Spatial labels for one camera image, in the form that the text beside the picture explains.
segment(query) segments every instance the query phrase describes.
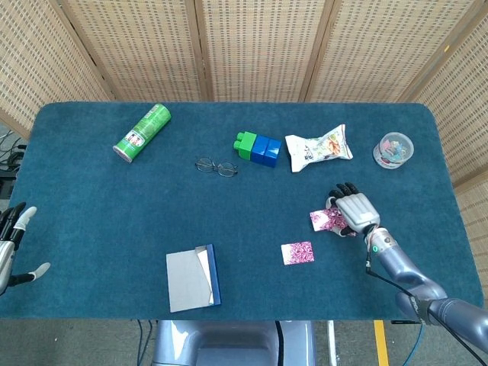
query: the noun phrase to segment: wooden panel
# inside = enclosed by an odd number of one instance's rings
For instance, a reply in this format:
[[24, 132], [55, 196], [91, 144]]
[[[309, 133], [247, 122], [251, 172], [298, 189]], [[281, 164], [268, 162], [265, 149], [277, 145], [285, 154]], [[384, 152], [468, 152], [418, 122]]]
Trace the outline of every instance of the wooden panel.
[[488, 165], [488, 15], [417, 97], [435, 115], [454, 185]]
[[488, 180], [457, 195], [485, 300], [488, 299]]
[[58, 10], [47, 0], [0, 1], [0, 119], [24, 138], [46, 103], [113, 99]]
[[343, 0], [307, 100], [396, 101], [473, 0]]
[[63, 9], [116, 96], [126, 101], [200, 101], [203, 66], [193, 2], [62, 0]]
[[298, 101], [324, 4], [202, 0], [215, 100]]

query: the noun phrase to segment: blue carpet surface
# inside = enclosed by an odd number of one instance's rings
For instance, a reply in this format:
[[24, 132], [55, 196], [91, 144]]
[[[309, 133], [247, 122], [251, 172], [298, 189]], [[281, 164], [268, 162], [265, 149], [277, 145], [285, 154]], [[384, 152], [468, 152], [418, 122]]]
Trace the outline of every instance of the blue carpet surface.
[[[336, 183], [354, 182], [403, 250], [451, 297], [483, 296], [435, 122], [420, 104], [163, 103], [172, 120], [132, 164], [112, 151], [148, 103], [48, 104], [37, 116], [12, 204], [38, 208], [14, 273], [52, 267], [8, 289], [2, 317], [139, 319], [402, 319], [396, 289], [364, 273], [360, 238], [315, 233], [309, 212]], [[284, 136], [339, 124], [354, 155], [292, 174]], [[283, 141], [275, 169], [233, 150], [239, 131]], [[387, 132], [415, 153], [382, 169]], [[199, 172], [208, 156], [239, 166]], [[284, 266], [281, 244], [311, 241], [315, 262]], [[169, 312], [165, 254], [214, 244], [222, 305]], [[379, 263], [374, 268], [384, 274]]]

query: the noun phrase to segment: eyeglasses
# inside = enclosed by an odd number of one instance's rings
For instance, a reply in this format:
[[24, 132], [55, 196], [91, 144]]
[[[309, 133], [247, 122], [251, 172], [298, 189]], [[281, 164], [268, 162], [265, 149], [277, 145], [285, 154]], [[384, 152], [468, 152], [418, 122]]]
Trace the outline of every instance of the eyeglasses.
[[195, 163], [195, 166], [203, 173], [217, 171], [220, 175], [227, 178], [233, 177], [237, 174], [237, 165], [231, 164], [230, 162], [223, 162], [216, 165], [211, 158], [200, 158]]

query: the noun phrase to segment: blue toy block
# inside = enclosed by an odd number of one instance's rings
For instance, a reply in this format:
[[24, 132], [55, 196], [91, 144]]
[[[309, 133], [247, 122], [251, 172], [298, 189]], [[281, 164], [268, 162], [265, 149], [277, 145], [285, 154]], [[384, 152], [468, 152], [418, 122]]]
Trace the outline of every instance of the blue toy block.
[[281, 141], [270, 139], [262, 163], [264, 165], [271, 166], [272, 168], [274, 168], [276, 166], [276, 162], [278, 161], [278, 154], [280, 153], [280, 148], [281, 148]]
[[252, 146], [251, 161], [262, 164], [265, 157], [266, 148], [268, 147], [269, 138], [258, 135]]

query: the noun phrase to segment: can lid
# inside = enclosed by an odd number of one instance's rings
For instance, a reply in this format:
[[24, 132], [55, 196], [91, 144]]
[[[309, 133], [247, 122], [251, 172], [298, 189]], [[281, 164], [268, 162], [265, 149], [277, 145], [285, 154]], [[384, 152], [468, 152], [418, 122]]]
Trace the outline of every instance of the can lid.
[[121, 150], [119, 147], [117, 146], [114, 146], [112, 149], [114, 149], [114, 151], [122, 158], [124, 159], [126, 162], [132, 162], [132, 159], [130, 158], [130, 156], [128, 156], [123, 150]]

